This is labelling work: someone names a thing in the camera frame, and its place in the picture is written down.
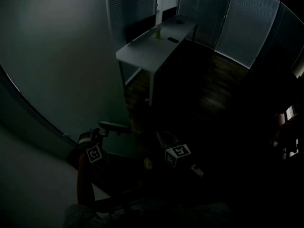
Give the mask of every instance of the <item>person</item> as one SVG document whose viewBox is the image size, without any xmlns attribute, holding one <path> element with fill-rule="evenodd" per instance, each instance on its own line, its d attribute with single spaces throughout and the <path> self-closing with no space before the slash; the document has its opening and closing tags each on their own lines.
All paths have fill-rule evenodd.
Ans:
<svg viewBox="0 0 304 228">
<path fill-rule="evenodd" d="M 69 206 L 65 211 L 63 228 L 108 228 L 125 227 L 156 227 L 160 223 L 168 227 L 225 227 L 233 221 L 231 210 L 225 203 L 214 203 L 198 207 L 172 205 L 163 198 L 153 197 L 138 205 L 141 215 L 134 218 L 120 219 L 118 215 L 101 218 L 97 215 L 94 202 L 93 186 L 89 178 L 89 159 L 81 153 L 77 177 L 78 204 Z"/>
</svg>

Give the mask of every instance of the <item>white desk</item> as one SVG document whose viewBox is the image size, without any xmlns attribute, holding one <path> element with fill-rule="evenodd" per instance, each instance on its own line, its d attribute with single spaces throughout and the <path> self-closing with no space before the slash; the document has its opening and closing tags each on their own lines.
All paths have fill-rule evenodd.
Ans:
<svg viewBox="0 0 304 228">
<path fill-rule="evenodd" d="M 181 20 L 183 23 L 177 24 L 176 20 Z M 155 37 L 156 27 L 154 27 L 116 52 L 116 58 L 119 61 L 123 83 L 124 76 L 121 62 L 150 72 L 150 106 L 152 106 L 154 75 L 156 71 L 163 65 L 170 54 L 193 29 L 194 33 L 192 40 L 194 40 L 197 22 L 184 16 L 175 16 L 174 18 L 161 23 L 160 27 L 160 39 Z M 169 37 L 177 39 L 179 42 L 173 43 L 168 40 Z"/>
</svg>

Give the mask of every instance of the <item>person's arm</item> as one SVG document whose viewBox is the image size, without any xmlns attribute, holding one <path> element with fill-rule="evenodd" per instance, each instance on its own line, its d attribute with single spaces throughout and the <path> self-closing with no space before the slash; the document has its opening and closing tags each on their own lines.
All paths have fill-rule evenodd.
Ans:
<svg viewBox="0 0 304 228">
<path fill-rule="evenodd" d="M 78 205 L 83 205 L 94 209 L 95 196 L 90 180 L 90 162 L 85 152 L 80 154 L 78 178 L 77 178 L 77 198 Z"/>
</svg>

